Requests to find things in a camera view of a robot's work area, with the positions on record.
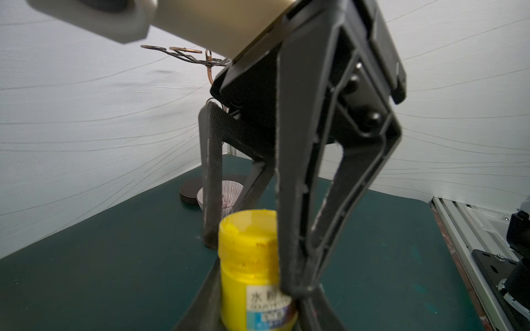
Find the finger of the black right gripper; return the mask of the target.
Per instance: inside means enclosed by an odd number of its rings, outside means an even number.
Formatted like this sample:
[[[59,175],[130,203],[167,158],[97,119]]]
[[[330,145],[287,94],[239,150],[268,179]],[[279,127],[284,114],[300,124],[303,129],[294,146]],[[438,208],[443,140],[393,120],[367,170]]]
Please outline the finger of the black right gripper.
[[[203,183],[203,241],[210,249],[218,248],[219,224],[223,217],[222,181],[229,166],[242,170],[243,160],[224,154],[224,144],[234,147],[251,159],[247,161],[247,179],[232,208],[233,212],[256,207],[275,173],[275,146],[242,120],[235,119],[213,102],[198,115]]]

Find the yellow paint jar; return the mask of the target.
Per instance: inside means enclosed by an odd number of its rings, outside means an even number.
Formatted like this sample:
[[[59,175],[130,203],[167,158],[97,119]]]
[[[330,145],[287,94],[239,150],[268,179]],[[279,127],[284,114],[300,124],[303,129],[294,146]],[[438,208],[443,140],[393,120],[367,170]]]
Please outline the yellow paint jar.
[[[277,213],[245,210],[221,220],[220,317],[227,330],[292,330],[294,300],[280,290]]]

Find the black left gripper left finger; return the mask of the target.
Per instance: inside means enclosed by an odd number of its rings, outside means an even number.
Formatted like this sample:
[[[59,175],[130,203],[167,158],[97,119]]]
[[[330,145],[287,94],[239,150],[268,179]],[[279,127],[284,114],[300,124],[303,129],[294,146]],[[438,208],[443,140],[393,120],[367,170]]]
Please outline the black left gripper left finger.
[[[220,316],[221,296],[220,260],[217,258],[190,307],[173,328],[174,331],[223,330]]]

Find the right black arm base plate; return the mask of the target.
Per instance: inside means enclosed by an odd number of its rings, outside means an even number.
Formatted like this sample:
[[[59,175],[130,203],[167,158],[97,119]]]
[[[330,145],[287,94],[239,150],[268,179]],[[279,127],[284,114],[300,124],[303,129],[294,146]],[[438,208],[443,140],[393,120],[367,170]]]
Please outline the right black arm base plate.
[[[481,250],[471,254],[514,330],[529,329],[529,260],[497,256]]]

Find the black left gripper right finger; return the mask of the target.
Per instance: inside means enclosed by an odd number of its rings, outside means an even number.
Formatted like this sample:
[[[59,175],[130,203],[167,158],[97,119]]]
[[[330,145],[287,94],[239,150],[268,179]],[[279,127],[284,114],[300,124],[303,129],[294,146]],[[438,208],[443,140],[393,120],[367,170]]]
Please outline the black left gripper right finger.
[[[334,308],[319,285],[309,296],[297,299],[298,322],[295,330],[307,331],[345,331],[345,325],[340,321]]]

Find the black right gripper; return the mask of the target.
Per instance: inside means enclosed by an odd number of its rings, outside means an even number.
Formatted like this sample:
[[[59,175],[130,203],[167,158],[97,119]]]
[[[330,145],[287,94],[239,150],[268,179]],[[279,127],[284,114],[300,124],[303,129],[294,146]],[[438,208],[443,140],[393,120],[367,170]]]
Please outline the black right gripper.
[[[281,287],[305,298],[402,134],[407,73],[378,2],[296,2],[211,93],[276,142]]]

